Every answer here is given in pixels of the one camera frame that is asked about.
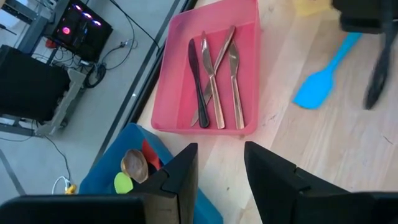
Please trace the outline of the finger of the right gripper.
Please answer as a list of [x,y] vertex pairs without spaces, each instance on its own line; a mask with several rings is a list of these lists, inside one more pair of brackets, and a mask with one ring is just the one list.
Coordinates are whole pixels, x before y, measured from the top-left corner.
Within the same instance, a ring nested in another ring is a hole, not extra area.
[[364,109],[371,110],[377,103],[389,79],[392,45],[397,31],[385,34],[384,47],[379,55],[364,97]]

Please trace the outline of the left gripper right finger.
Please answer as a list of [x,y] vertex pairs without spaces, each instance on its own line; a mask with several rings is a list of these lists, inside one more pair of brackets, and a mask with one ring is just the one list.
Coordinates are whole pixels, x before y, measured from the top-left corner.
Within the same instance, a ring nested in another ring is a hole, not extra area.
[[263,223],[397,223],[395,192],[349,192],[252,141],[244,161]]

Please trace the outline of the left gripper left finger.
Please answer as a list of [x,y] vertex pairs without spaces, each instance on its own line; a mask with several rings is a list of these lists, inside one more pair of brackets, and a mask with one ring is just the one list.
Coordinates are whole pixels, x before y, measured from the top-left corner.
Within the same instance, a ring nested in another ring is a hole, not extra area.
[[1,223],[193,223],[197,190],[191,143],[127,194],[17,197],[1,205]]

